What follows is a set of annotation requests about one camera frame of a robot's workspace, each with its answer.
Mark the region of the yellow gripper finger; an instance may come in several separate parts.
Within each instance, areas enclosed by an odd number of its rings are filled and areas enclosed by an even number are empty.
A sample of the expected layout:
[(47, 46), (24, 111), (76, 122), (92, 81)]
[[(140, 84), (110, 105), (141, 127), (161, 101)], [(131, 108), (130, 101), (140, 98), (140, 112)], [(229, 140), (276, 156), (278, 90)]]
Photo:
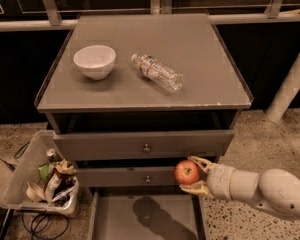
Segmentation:
[(214, 195), (209, 190), (207, 184), (200, 180), (196, 183), (193, 183), (191, 185), (180, 185), (180, 189), (188, 194), (197, 195), (197, 196), (205, 196), (208, 198), (213, 198)]
[(189, 156), (188, 159), (194, 162), (206, 174), (208, 174), (217, 166), (216, 163), (197, 156)]

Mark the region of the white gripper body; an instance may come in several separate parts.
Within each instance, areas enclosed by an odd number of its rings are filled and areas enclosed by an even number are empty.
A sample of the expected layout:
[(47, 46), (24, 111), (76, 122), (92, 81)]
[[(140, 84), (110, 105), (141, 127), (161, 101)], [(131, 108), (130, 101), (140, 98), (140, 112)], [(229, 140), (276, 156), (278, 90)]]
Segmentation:
[(207, 176), (207, 186), (216, 199), (231, 200), (230, 185), (236, 169), (224, 164), (217, 164)]

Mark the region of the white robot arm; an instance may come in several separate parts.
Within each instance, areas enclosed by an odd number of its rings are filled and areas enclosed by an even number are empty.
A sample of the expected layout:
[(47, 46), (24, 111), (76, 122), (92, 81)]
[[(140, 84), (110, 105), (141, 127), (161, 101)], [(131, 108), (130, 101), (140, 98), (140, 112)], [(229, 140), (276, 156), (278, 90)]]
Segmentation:
[(238, 201), (284, 220), (300, 220), (300, 179), (281, 169), (255, 173), (190, 156), (175, 167), (186, 193)]

